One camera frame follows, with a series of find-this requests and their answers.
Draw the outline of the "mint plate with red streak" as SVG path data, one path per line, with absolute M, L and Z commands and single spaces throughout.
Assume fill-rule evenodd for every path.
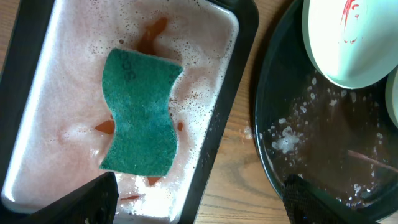
M 397 107 L 398 107 L 398 87 L 397 87 L 397 67 L 388 74 L 385 90 L 385 102 L 388 115 L 396 127 L 397 122 Z

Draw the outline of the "green scrubbing sponge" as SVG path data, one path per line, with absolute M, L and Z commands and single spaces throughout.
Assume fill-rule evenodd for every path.
M 110 51 L 102 87 L 115 130 L 101 169 L 167 175 L 178 143 L 169 113 L 170 92 L 182 71 L 180 65 L 152 55 Z

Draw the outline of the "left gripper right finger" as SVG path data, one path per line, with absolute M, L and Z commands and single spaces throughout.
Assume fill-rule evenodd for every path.
M 282 200 L 291 223 L 372 224 L 375 222 L 293 174 L 284 181 Z

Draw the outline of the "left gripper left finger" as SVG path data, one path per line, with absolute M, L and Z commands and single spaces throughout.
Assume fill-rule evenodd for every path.
M 106 172 L 17 224 L 113 224 L 118 202 L 114 172 Z

